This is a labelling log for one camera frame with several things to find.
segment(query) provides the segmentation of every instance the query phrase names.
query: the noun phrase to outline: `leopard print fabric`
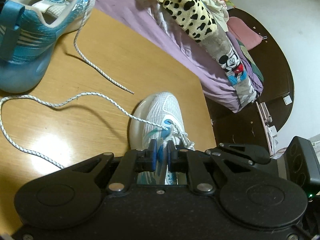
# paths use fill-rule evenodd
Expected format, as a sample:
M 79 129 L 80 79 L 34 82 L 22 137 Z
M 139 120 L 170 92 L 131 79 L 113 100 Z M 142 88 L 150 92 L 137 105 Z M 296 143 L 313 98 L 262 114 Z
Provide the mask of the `leopard print fabric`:
M 217 25 L 201 0 L 158 0 L 196 42 L 212 35 Z

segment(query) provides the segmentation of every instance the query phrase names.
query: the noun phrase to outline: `shoe tongue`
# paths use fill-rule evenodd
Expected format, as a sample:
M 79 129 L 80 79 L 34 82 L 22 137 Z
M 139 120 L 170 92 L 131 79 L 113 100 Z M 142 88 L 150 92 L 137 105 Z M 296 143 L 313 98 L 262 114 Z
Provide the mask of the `shoe tongue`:
M 47 13 L 58 18 L 67 5 L 67 0 L 41 0 L 32 6 L 40 10 L 42 13 Z

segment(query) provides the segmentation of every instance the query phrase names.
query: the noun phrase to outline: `green fabric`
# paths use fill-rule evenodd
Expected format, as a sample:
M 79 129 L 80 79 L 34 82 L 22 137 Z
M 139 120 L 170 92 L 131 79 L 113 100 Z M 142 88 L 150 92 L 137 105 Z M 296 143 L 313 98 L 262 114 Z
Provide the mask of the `green fabric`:
M 255 64 L 255 62 L 253 61 L 252 57 L 250 56 L 248 50 L 246 49 L 246 47 L 244 46 L 244 44 L 237 40 L 239 45 L 240 45 L 240 48 L 243 52 L 243 54 L 245 55 L 245 57 L 248 59 L 249 63 L 251 64 L 251 67 L 252 67 L 252 72 L 255 73 L 257 75 L 257 77 L 261 80 L 261 82 L 263 82 L 263 75 L 260 71 L 260 69 L 257 67 L 257 65 Z

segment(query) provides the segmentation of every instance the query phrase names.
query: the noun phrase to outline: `bed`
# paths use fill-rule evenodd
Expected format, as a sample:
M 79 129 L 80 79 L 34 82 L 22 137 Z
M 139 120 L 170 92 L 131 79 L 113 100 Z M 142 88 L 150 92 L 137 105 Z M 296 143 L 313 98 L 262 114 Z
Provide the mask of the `bed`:
M 246 105 L 241 103 L 239 93 L 217 60 L 190 39 L 157 0 L 96 0 L 95 7 L 135 30 L 197 75 L 207 98 L 235 113 Z M 251 102 L 261 92 L 262 89 L 258 93 L 252 91 Z

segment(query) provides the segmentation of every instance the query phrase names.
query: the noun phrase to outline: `bed sheet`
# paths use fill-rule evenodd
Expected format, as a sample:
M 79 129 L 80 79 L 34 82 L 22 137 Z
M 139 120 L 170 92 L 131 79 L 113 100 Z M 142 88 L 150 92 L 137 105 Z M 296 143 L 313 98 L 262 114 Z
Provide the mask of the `bed sheet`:
M 147 38 L 197 75 L 205 96 L 233 112 L 241 110 L 236 91 L 218 63 L 196 42 L 190 42 L 179 26 L 175 30 L 179 33 L 174 36 L 165 33 L 148 13 L 151 6 L 154 4 L 142 5 L 136 0 L 96 0 L 95 7 Z

